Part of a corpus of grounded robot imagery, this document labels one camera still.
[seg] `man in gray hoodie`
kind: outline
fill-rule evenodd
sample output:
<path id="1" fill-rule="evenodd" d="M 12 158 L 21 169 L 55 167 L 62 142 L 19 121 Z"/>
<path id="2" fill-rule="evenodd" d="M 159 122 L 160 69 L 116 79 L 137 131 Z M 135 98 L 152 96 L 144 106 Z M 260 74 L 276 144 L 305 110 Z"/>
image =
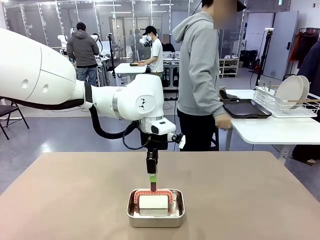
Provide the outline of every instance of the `man in gray hoodie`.
<path id="1" fill-rule="evenodd" d="M 231 128 L 219 101 L 219 26 L 246 7 L 238 0 L 202 0 L 201 12 L 181 22 L 172 36 L 181 43 L 177 115 L 186 137 L 183 151 L 210 151 L 216 127 Z"/>
<path id="2" fill-rule="evenodd" d="M 86 25 L 83 22 L 76 24 L 77 31 L 66 45 L 66 52 L 71 59 L 76 61 L 78 78 L 92 86 L 97 86 L 97 62 L 95 55 L 99 55 L 99 47 L 96 41 L 86 33 Z"/>

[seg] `hand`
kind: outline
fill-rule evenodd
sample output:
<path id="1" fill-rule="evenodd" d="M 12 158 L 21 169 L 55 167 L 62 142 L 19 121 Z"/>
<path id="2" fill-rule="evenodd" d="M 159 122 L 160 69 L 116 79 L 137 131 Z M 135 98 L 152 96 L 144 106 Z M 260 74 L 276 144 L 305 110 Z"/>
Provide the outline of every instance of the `hand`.
<path id="1" fill-rule="evenodd" d="M 229 114 L 224 113 L 224 114 L 215 116 L 214 119 L 215 119 L 215 125 L 219 129 L 231 129 L 232 123 L 231 123 L 231 117 L 229 116 Z"/>
<path id="2" fill-rule="evenodd" d="M 145 62 L 140 62 L 140 63 L 138 64 L 138 67 L 143 67 L 143 66 L 145 66 L 145 65 L 147 65 Z"/>

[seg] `gray hoodie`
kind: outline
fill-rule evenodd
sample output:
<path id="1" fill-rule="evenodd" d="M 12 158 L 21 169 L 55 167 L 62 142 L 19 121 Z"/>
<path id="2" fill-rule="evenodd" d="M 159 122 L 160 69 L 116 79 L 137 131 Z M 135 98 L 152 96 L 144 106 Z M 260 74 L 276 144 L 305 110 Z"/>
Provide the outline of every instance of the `gray hoodie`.
<path id="1" fill-rule="evenodd" d="M 224 114 L 219 101 L 219 37 L 214 20 L 199 12 L 181 22 L 172 36 L 182 42 L 178 109 L 194 116 Z"/>
<path id="2" fill-rule="evenodd" d="M 66 52 L 71 59 L 76 60 L 77 67 L 97 66 L 95 55 L 99 55 L 99 47 L 96 41 L 83 30 L 72 33 L 66 45 Z"/>

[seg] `black hair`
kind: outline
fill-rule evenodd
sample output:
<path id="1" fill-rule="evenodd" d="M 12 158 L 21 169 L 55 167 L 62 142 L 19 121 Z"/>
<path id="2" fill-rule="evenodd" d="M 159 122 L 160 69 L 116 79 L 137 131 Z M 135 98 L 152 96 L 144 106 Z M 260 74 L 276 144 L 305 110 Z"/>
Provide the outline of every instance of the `black hair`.
<path id="1" fill-rule="evenodd" d="M 83 30 L 83 31 L 85 31 L 86 30 L 86 25 L 83 23 L 83 22 L 78 22 L 77 24 L 76 24 L 76 29 L 77 30 Z"/>
<path id="2" fill-rule="evenodd" d="M 202 7 L 210 7 L 212 4 L 214 4 L 214 0 L 201 0 Z"/>

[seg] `metal tray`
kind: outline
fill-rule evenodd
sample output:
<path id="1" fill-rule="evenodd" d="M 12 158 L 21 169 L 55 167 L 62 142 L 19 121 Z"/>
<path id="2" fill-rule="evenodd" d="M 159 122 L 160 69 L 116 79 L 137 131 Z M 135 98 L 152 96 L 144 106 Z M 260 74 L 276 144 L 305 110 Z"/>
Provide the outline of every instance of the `metal tray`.
<path id="1" fill-rule="evenodd" d="M 224 109 L 234 119 L 266 119 L 272 115 L 270 111 L 252 99 L 222 100 Z"/>
<path id="2" fill-rule="evenodd" d="M 139 204 L 134 203 L 134 196 L 138 190 L 135 189 L 129 195 L 126 214 L 129 217 L 130 225 L 134 228 L 178 228 L 185 218 L 185 202 L 181 191 L 169 189 L 173 193 L 173 204 L 169 204 L 167 216 L 140 215 Z"/>

